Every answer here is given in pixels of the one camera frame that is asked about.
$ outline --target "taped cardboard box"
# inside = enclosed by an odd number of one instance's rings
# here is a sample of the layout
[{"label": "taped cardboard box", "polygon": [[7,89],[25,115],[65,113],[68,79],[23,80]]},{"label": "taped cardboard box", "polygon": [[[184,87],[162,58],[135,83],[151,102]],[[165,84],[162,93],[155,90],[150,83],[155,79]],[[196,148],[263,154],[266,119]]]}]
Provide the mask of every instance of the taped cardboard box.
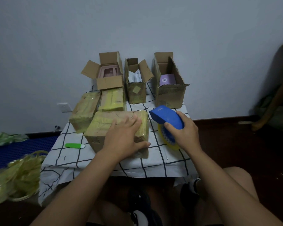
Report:
[{"label": "taped cardboard box", "polygon": [[97,80],[97,89],[110,89],[123,86],[122,60],[118,51],[100,53],[100,62],[97,64],[89,60],[81,74]]},{"label": "taped cardboard box", "polygon": [[96,112],[100,96],[100,92],[88,92],[83,94],[75,109],[72,111],[69,121],[77,133],[83,133],[89,127],[93,115]]},{"label": "taped cardboard box", "polygon": [[[136,72],[139,69],[142,82],[130,83],[129,71]],[[126,89],[128,94],[128,100],[130,104],[138,104],[146,102],[146,82],[153,78],[153,74],[147,65],[146,60],[142,60],[138,63],[137,58],[130,58],[125,60],[125,80]]]},{"label": "taped cardboard box", "polygon": [[123,88],[103,90],[98,111],[126,111]]},{"label": "taped cardboard box", "polygon": [[[173,60],[173,52],[156,52],[154,53],[153,66],[154,88],[155,88],[155,105],[165,105],[169,108],[181,108],[186,87],[178,68]],[[161,85],[160,78],[164,74],[174,74],[176,84]]]},{"label": "taped cardboard box", "polygon": [[[108,129],[111,126],[111,123],[114,119],[117,120],[117,124],[119,124],[126,116],[132,117],[136,114],[139,118],[141,118],[142,123],[140,128],[135,134],[134,141],[136,143],[142,141],[148,141],[149,138],[149,125],[148,125],[148,113],[146,111],[115,111],[115,112],[96,112],[94,114],[94,118],[84,133],[85,138],[88,143],[94,150],[94,152],[98,152],[103,148],[104,140]],[[147,159],[149,157],[148,148],[140,149],[132,158],[143,158]]]}]

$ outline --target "left hand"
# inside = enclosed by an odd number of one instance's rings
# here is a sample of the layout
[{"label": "left hand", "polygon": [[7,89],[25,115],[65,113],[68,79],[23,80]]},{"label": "left hand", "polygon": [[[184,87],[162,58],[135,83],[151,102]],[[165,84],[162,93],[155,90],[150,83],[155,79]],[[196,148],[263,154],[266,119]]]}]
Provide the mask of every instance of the left hand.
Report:
[{"label": "left hand", "polygon": [[101,152],[107,152],[111,156],[116,157],[118,162],[120,162],[139,149],[149,147],[151,145],[150,142],[134,142],[135,133],[141,124],[142,120],[136,114],[131,118],[126,117],[119,124],[116,124],[116,120],[114,120],[106,133]]}]

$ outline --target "dark floor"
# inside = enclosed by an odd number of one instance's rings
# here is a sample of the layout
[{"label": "dark floor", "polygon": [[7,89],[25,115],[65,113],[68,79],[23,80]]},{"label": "dark floor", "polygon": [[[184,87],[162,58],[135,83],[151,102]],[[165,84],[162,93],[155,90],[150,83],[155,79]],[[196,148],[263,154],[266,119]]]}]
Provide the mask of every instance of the dark floor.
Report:
[{"label": "dark floor", "polygon": [[[283,133],[268,127],[253,133],[250,125],[234,123],[196,124],[203,150],[221,167],[248,171],[260,202],[283,221]],[[29,225],[40,211],[27,203],[5,202],[0,205],[0,225]]]}]

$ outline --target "electrical outlet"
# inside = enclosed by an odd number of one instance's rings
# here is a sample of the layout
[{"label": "electrical outlet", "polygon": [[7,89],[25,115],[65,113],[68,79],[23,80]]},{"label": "electrical outlet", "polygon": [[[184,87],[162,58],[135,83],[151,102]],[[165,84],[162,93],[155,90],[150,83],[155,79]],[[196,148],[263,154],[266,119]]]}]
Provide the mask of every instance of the electrical outlet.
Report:
[{"label": "electrical outlet", "polygon": [[58,103],[57,105],[59,106],[62,113],[72,112],[72,109],[70,108],[68,103]]}]

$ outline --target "checkered tablecloth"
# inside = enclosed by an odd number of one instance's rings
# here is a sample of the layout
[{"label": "checkered tablecloth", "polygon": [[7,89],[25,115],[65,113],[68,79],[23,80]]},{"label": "checkered tablecloth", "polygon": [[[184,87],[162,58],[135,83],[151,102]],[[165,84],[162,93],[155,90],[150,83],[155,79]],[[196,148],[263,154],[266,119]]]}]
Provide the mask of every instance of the checkered tablecloth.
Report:
[{"label": "checkered tablecloth", "polygon": [[[157,123],[151,119],[149,111],[155,108],[151,83],[147,83],[146,94],[145,103],[131,105],[127,102],[127,110],[146,110],[148,112],[149,142],[151,142],[149,158],[125,159],[117,165],[111,175],[133,178],[195,175],[197,172],[189,156],[183,150],[174,151],[166,146],[158,133]],[[174,110],[179,110],[189,116],[184,104],[180,109]],[[86,147],[67,148],[64,147],[66,143],[81,143]],[[94,156],[95,153],[83,133],[77,134],[68,122],[42,164],[39,203],[41,204],[58,184],[73,180]]]}]

